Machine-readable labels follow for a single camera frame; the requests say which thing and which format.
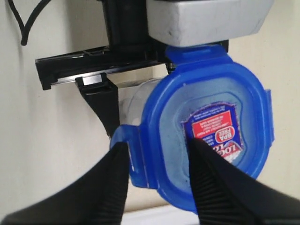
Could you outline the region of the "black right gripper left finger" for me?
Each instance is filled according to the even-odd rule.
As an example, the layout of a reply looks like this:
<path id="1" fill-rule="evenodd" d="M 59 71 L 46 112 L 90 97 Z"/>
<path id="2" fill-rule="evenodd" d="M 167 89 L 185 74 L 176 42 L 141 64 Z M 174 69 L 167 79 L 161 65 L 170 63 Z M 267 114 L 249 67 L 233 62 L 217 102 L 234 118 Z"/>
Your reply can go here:
<path id="1" fill-rule="evenodd" d="M 119 225 L 129 182 L 129 152 L 118 142 L 86 174 L 58 193 L 6 215 L 2 225 Z"/>

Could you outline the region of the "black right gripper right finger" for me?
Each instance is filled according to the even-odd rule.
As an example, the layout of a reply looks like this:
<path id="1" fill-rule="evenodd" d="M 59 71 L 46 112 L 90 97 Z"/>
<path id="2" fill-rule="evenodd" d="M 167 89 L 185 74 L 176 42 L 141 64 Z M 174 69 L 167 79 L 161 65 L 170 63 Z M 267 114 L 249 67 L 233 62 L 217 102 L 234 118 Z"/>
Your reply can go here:
<path id="1" fill-rule="evenodd" d="M 246 175 L 205 141 L 187 141 L 190 184 L 202 225 L 298 225 L 300 201 Z"/>

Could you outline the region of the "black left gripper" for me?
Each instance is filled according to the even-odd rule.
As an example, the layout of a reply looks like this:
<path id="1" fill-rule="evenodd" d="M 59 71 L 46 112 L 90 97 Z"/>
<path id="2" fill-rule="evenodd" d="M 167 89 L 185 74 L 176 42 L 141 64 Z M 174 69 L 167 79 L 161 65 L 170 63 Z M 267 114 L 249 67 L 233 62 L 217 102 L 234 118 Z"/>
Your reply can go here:
<path id="1" fill-rule="evenodd" d="M 37 59 L 35 65 L 44 90 L 75 82 L 112 138 L 120 125 L 119 92 L 107 75 L 159 64 L 172 72 L 175 65 L 165 56 L 167 45 L 149 36 L 146 1 L 104 0 L 102 6 L 107 46 Z"/>

